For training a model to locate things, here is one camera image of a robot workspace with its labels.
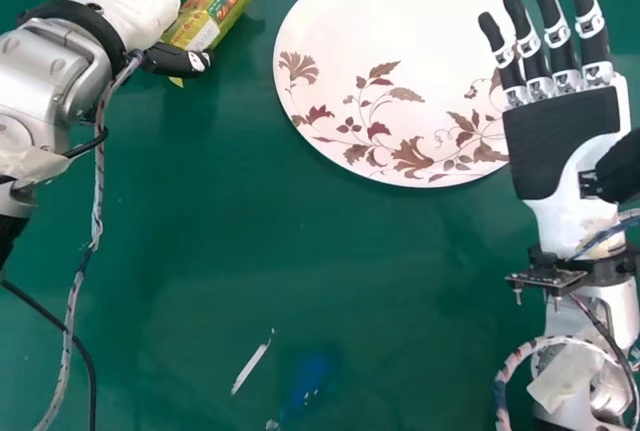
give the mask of ceramic plate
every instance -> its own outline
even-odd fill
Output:
[[[299,0],[273,71],[296,129],[333,162],[411,187],[473,181],[508,160],[504,95],[478,15],[502,0]]]

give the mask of snack package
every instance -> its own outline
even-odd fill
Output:
[[[162,41],[189,51],[213,49],[235,24],[251,0],[187,0]],[[171,78],[182,86],[182,80]]]

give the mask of black wire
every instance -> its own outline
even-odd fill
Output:
[[[618,343],[616,343],[616,340],[613,339],[613,336],[611,336],[611,333],[606,328],[606,326],[602,323],[602,321],[600,321],[596,317],[595,314],[593,314],[593,311],[589,309],[586,303],[583,303],[580,300],[580,298],[576,298],[573,295],[571,295],[571,298],[574,301],[576,301],[576,303],[584,305],[584,307],[580,305],[578,305],[578,307],[582,309],[582,311],[587,316],[587,318],[589,318],[589,321],[591,321],[591,324],[593,324],[593,326],[598,330],[598,332],[602,335],[602,337],[605,339],[607,344],[611,347],[611,350],[613,351],[613,353],[616,355],[616,358],[618,359],[618,363],[620,363],[620,367],[624,371],[624,375],[629,381],[629,387],[631,388],[631,406],[634,413],[636,413],[638,410],[639,403],[636,401],[636,397],[633,393],[633,385],[635,383],[635,378],[633,376],[633,370],[631,369],[631,365],[629,364],[629,359],[625,356],[624,352],[620,349],[620,346],[618,346]]]
[[[15,285],[7,281],[6,279],[2,281],[2,286],[13,293],[15,296],[20,298],[22,301],[27,303],[37,312],[39,312],[47,321],[57,327],[60,331],[69,332],[67,327],[64,325],[62,321],[56,318],[51,312],[38,303],[35,299],[29,296],[27,293],[17,288]],[[91,356],[87,351],[87,348],[84,347],[80,338],[78,338],[75,334],[71,337],[73,340],[73,344],[76,345],[82,359],[84,360],[84,364],[87,366],[87,374],[89,376],[89,431],[95,431],[96,429],[96,401],[97,401],[97,385],[96,385],[96,369],[93,365],[93,361],[91,360]]]
[[[100,143],[102,143],[105,139],[107,139],[107,136],[109,136],[109,130],[107,129],[106,126],[103,126],[102,132],[98,136],[93,138],[91,141],[88,141],[84,144],[81,144],[80,146],[76,146],[75,148],[70,149],[66,153],[62,153],[61,156],[64,156],[65,158],[69,158],[69,159],[76,158],[88,151],[91,151],[93,148],[95,148]],[[5,183],[10,183],[11,181],[16,181],[16,178],[14,178],[13,176],[7,176],[6,174],[0,175],[0,185]]]
[[[109,130],[107,129],[106,126],[103,126],[102,132],[98,136],[93,138],[91,141],[88,141],[84,144],[81,144],[80,146],[76,146],[75,148],[70,149],[66,153],[62,153],[62,156],[69,159],[75,158],[76,156],[80,156],[81,154],[84,154],[87,151],[91,151],[93,148],[98,146],[105,139],[107,139],[107,136],[109,136]]]

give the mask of floral pattern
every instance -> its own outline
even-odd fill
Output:
[[[432,134],[436,149],[443,149],[443,156],[427,156],[421,151],[419,143],[424,138],[414,136],[402,139],[399,145],[391,145],[385,136],[392,131],[385,124],[382,111],[393,107],[398,101],[424,103],[418,93],[392,81],[393,71],[400,61],[383,63],[371,68],[368,74],[356,76],[354,93],[342,100],[349,109],[349,116],[335,123],[334,131],[328,132],[324,121],[336,120],[335,114],[327,104],[312,106],[302,112],[295,102],[293,89],[300,83],[313,85],[318,79],[319,70],[311,56],[301,56],[297,52],[280,53],[278,67],[289,73],[289,84],[284,89],[298,110],[291,116],[293,125],[309,126],[313,130],[312,138],[327,145],[342,146],[342,156],[349,166],[356,162],[366,163],[371,168],[370,177],[376,174],[402,173],[408,179],[425,179],[433,182],[451,176],[483,176],[473,173],[474,165],[480,162],[504,162],[509,157],[494,149],[497,141],[504,140],[502,130],[492,131],[495,123],[502,119],[500,111],[495,114],[478,113],[473,107],[470,111],[448,111],[451,126],[437,129]],[[471,83],[464,94],[465,100],[473,101],[478,96],[478,84],[490,82],[489,93],[500,86],[500,75],[494,72],[491,79],[477,79]],[[316,121],[323,123],[320,129]]]

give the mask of brown flower print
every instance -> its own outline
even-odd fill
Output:
[[[313,60],[311,56],[305,56],[301,58],[298,53],[280,53],[281,61],[278,62],[278,67],[280,69],[287,68],[289,70],[289,81],[291,85],[289,89],[293,86],[293,82],[298,78],[306,79],[309,84],[313,84],[316,82],[318,78],[318,68],[316,67],[316,62]]]
[[[294,81],[304,78],[308,84],[314,84],[319,74],[316,63],[311,56],[301,57],[297,52],[282,52],[280,57],[282,61],[279,62],[279,67],[289,70],[289,87],[285,88],[285,91],[290,94],[294,106],[299,109],[292,91],[296,85]],[[403,139],[399,147],[389,146],[381,141],[381,136],[392,136],[392,132],[383,120],[380,118],[374,120],[376,112],[398,101],[425,102],[422,96],[411,89],[394,86],[389,75],[400,63],[400,61],[383,63],[371,68],[367,78],[359,75],[355,77],[356,92],[342,100],[342,104],[350,106],[354,115],[347,117],[344,123],[335,125],[333,128],[337,133],[335,136],[332,133],[327,134],[314,124],[321,118],[335,119],[335,115],[328,111],[324,104],[311,107],[307,113],[299,111],[299,114],[291,116],[292,123],[295,127],[306,125],[313,128],[317,135],[312,138],[317,141],[345,146],[342,155],[346,163],[353,166],[356,162],[366,162],[371,168],[376,169],[370,176],[399,172],[408,179],[416,180],[423,179],[427,175],[429,182],[433,182],[448,176],[482,176],[482,174],[469,173],[473,171],[474,164],[508,160],[507,155],[494,150],[489,144],[492,140],[504,140],[503,134],[491,134],[489,129],[502,119],[501,114],[497,112],[496,116],[489,114],[481,116],[473,108],[468,115],[449,111],[452,126],[434,132],[433,140],[438,144],[436,147],[442,146],[445,140],[455,142],[455,151],[443,158],[435,159],[425,155],[418,146],[420,140],[424,139],[421,136]],[[474,100],[478,95],[476,85],[483,81],[491,83],[489,93],[500,86],[500,77],[496,72],[491,79],[477,79],[471,83],[464,98]],[[379,93],[372,93],[377,89],[380,89]],[[377,98],[364,98],[365,91],[367,96],[373,94],[377,95]]]

